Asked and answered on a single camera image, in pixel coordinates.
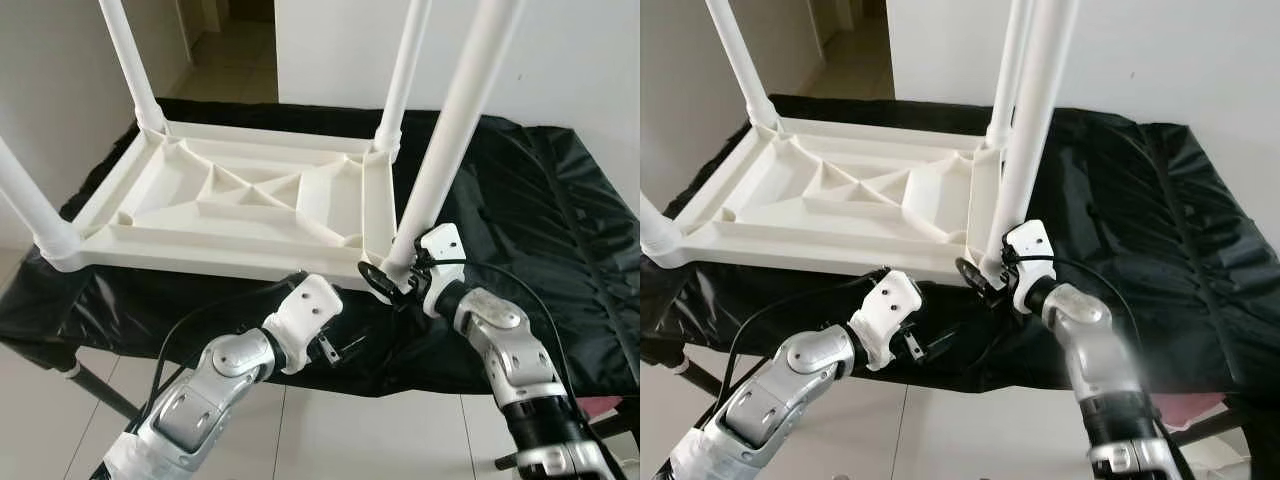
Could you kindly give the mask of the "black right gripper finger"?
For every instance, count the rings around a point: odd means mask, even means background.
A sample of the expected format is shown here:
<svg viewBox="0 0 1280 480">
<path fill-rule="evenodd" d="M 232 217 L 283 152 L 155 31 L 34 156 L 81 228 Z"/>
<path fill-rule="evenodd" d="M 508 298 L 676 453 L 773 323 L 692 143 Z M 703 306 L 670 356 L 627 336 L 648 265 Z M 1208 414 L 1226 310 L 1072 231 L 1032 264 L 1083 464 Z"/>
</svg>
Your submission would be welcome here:
<svg viewBox="0 0 1280 480">
<path fill-rule="evenodd" d="M 955 268 L 964 283 L 980 298 L 992 298 L 998 291 L 989 283 L 984 273 L 968 259 L 955 259 Z"/>
<path fill-rule="evenodd" d="M 376 265 L 369 261 L 358 262 L 358 273 L 370 291 L 384 303 L 397 303 L 402 292 L 399 287 Z"/>
</svg>

